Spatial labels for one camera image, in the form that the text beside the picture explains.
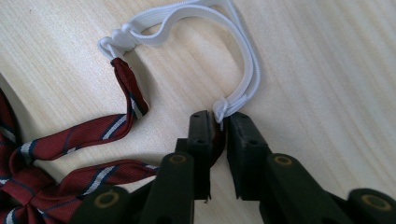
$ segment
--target white stripe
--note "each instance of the white stripe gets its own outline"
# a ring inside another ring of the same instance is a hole
[[[117,122],[113,125],[113,127],[111,127],[110,130],[108,130],[108,132],[105,134],[103,139],[108,139],[110,135],[113,134],[121,126],[123,122],[125,122],[125,120],[126,120],[126,115],[122,116],[122,118],[117,120]]]
[[[85,191],[82,195],[92,193],[94,190],[96,190],[99,187],[99,185],[102,183],[103,178],[105,178],[106,175],[108,175],[108,173],[110,173],[114,169],[114,167],[115,166],[107,167],[101,173],[99,173],[99,175],[96,177],[96,179],[93,181],[93,183],[87,189],[87,191]]]
[[[14,133],[10,132],[6,128],[0,127],[0,133],[9,140],[11,140],[13,143],[17,141],[17,138],[15,137]]]
[[[139,110],[139,107],[136,106],[136,103],[134,102],[134,99],[131,97],[131,102],[132,102],[132,110],[134,110],[134,113],[136,114],[137,118],[140,119],[143,117],[142,112]]]
[[[37,208],[37,211],[41,214],[41,215],[46,215],[43,211],[41,211],[40,209]]]
[[[29,156],[29,150],[30,150],[31,145],[32,145],[32,142],[28,142],[21,146],[21,154],[24,157],[26,163],[28,163],[28,164],[32,161]]]
[[[153,165],[146,165],[146,167],[153,170],[158,168],[157,166],[153,166]]]
[[[0,179],[0,184],[5,185],[8,179]]]
[[[12,210],[8,213],[8,215],[7,215],[7,217],[6,217],[6,223],[7,223],[7,224],[14,224],[14,220],[12,220],[12,215],[14,214],[14,212],[15,212],[15,208],[12,209]]]
[[[76,151],[76,147],[70,148],[69,150],[67,150],[66,154],[69,154],[70,152],[74,152]]]

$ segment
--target navy stripe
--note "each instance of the navy stripe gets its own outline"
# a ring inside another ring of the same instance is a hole
[[[52,209],[58,208],[58,207],[62,207],[62,206],[64,206],[64,205],[67,205],[67,204],[69,204],[69,203],[72,203],[72,202],[74,202],[74,201],[76,201],[76,200],[77,200],[77,199],[72,199],[72,200],[67,201],[67,202],[64,202],[64,203],[58,203],[58,204],[53,205],[52,207],[46,208],[46,209],[44,209],[44,210],[42,210],[42,211],[43,211],[43,212],[48,212],[49,210],[52,210]]]
[[[0,142],[0,146],[9,146],[9,145],[13,145],[13,143],[11,141],[9,141],[9,142],[4,142],[4,141]]]
[[[0,126],[2,126],[3,128],[7,129],[9,132],[15,134],[15,130],[12,127],[6,125],[4,122],[0,122]]]
[[[33,141],[32,144],[29,147],[29,156],[30,159],[33,161],[35,159],[34,155],[33,155],[33,150],[35,150],[35,145],[37,144],[37,140]]]
[[[134,98],[134,95],[129,92],[129,97],[131,97],[134,100],[134,105],[137,106],[137,109],[142,113],[142,115],[145,115],[147,111],[143,109],[143,107],[139,104],[139,102],[136,101],[136,98]]]
[[[44,213],[43,211],[38,211],[38,213],[43,217],[43,218],[49,218],[50,216]]]
[[[105,135],[108,133],[108,131],[110,131],[110,129],[117,123],[117,121],[119,121],[120,118],[122,118],[124,116],[124,114],[118,115],[117,118],[105,129],[105,132],[102,134],[102,136],[100,137],[100,139],[103,139],[105,137]]]
[[[95,182],[97,176],[99,176],[99,174],[102,173],[102,171],[104,171],[106,168],[108,168],[108,167],[105,167],[105,168],[102,168],[102,169],[98,170],[98,171],[96,172],[95,176],[91,179],[91,182],[88,184],[88,186],[87,186],[79,195],[84,195],[84,193],[87,192],[88,189],[90,189],[90,187],[92,186],[92,184]],[[103,183],[106,182],[106,180],[107,180],[110,176],[112,176],[113,173],[114,173],[118,168],[119,168],[119,165],[115,165],[114,168],[113,168],[110,172],[108,172],[107,175],[105,175],[105,176],[102,178],[102,181],[101,181],[101,183],[99,184],[98,188],[99,188],[100,186],[102,186]]]
[[[70,135],[71,135],[71,133],[74,131],[75,128],[76,128],[76,126],[74,126],[73,128],[71,128],[71,129],[70,129],[70,132],[67,134],[66,140],[64,140],[64,150],[63,150],[63,152],[67,152],[67,150],[69,149],[69,148],[67,148],[67,145],[69,144]]]
[[[17,221],[17,219],[16,219],[16,217],[15,217],[15,211],[16,211],[17,209],[12,209],[11,211],[9,211],[9,212],[12,212],[11,213],[11,219],[12,219],[12,222],[13,223],[18,223],[18,221]],[[4,218],[4,220],[3,220],[3,223],[4,224],[7,224],[7,217],[8,217],[8,214],[5,216],[5,218]]]
[[[22,183],[20,183],[20,182],[18,182],[18,181],[16,181],[16,180],[14,180],[14,179],[12,179],[12,178],[9,179],[9,181],[11,181],[12,183],[14,183],[14,184],[16,184],[16,185],[19,185],[19,186],[23,187],[24,189],[29,190],[29,192],[32,194],[32,196],[35,196],[35,191],[34,191],[33,189],[31,189],[29,186],[24,185],[24,184],[22,184]]]
[[[0,179],[10,179],[12,175],[0,175]]]
[[[79,195],[83,195],[85,192],[87,192],[87,190],[91,187],[91,185],[93,184],[93,182],[95,181],[96,177],[99,176],[99,174],[103,171],[104,169],[100,169],[96,172],[95,176],[91,179],[91,182],[88,184],[88,186],[79,194]]]
[[[99,187],[102,186],[104,183],[106,183],[106,180],[109,177],[111,177],[114,174],[114,172],[116,172],[116,170],[119,169],[119,167],[120,167],[119,165],[115,165],[114,168],[110,172],[108,172],[108,174],[105,175],[105,177],[103,177],[102,182],[100,183]]]

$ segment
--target wooden table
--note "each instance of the wooden table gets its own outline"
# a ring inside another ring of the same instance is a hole
[[[3,0],[0,87],[24,141],[124,112],[122,92],[96,42],[137,12],[171,2]],[[342,198],[355,188],[396,198],[394,1],[234,3],[263,67],[259,91],[242,112],[270,148],[300,160]],[[179,21],[165,44],[138,46],[126,60],[149,113],[118,142],[35,163],[57,180],[122,158],[159,164],[177,138],[187,136],[190,114],[230,94],[244,66],[223,27],[195,18]],[[196,202],[195,223],[261,223],[258,203],[235,199],[224,155],[211,175],[213,200]]]

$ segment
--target tie knot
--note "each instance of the tie knot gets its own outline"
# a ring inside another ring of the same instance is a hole
[[[26,205],[44,187],[54,180],[42,169],[29,165],[14,176],[1,188],[22,205]]]

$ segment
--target round hole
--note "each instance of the round hole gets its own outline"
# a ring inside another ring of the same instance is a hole
[[[93,203],[98,208],[108,208],[118,202],[119,199],[120,195],[117,192],[108,191],[97,196]]]
[[[277,156],[274,158],[274,161],[281,165],[292,165],[293,164],[293,161],[290,158],[285,157],[285,156]]]
[[[157,224],[172,224],[173,220],[171,217],[159,217],[157,219]]]
[[[198,143],[198,144],[203,144],[205,142],[205,140],[201,139],[201,138],[198,138],[198,139],[195,139],[195,142]]]
[[[390,203],[373,194],[364,194],[361,196],[361,200],[378,210],[390,211],[392,209]]]
[[[169,161],[172,162],[173,164],[180,164],[183,163],[187,160],[187,158],[183,155],[174,155],[171,158],[169,158]]]

